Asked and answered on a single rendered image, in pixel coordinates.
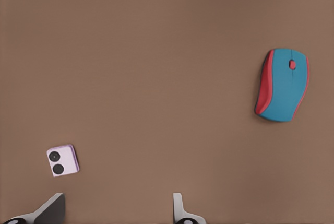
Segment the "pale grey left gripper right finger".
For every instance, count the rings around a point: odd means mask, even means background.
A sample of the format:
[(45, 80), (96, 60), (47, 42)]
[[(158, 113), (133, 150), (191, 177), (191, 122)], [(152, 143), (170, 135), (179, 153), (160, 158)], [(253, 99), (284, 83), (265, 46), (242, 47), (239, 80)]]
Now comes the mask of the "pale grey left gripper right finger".
[(205, 224), (205, 219), (199, 215), (188, 213), (183, 206), (181, 193), (173, 193), (174, 224)]

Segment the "lilac folded flip phone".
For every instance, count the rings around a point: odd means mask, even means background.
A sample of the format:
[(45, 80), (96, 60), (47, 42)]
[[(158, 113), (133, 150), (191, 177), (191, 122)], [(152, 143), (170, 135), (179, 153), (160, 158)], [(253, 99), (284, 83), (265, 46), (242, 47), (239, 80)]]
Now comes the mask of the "lilac folded flip phone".
[(46, 152), (54, 177), (74, 174), (80, 171), (79, 162), (72, 144), (50, 148)]

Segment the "blue and red computer mouse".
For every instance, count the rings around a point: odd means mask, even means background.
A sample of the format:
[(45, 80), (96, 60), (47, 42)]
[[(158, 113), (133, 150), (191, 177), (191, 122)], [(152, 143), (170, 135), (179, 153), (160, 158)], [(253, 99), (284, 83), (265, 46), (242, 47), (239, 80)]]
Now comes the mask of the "blue and red computer mouse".
[(292, 49), (272, 49), (261, 70), (255, 113), (267, 120), (289, 122), (306, 94), (309, 61)]

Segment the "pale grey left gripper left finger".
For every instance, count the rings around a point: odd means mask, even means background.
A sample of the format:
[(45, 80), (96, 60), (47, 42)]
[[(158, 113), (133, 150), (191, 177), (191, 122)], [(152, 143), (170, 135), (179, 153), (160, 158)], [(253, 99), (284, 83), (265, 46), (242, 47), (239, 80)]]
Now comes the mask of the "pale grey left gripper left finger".
[(36, 211), (12, 217), (3, 224), (63, 224), (65, 214), (65, 194), (56, 193)]

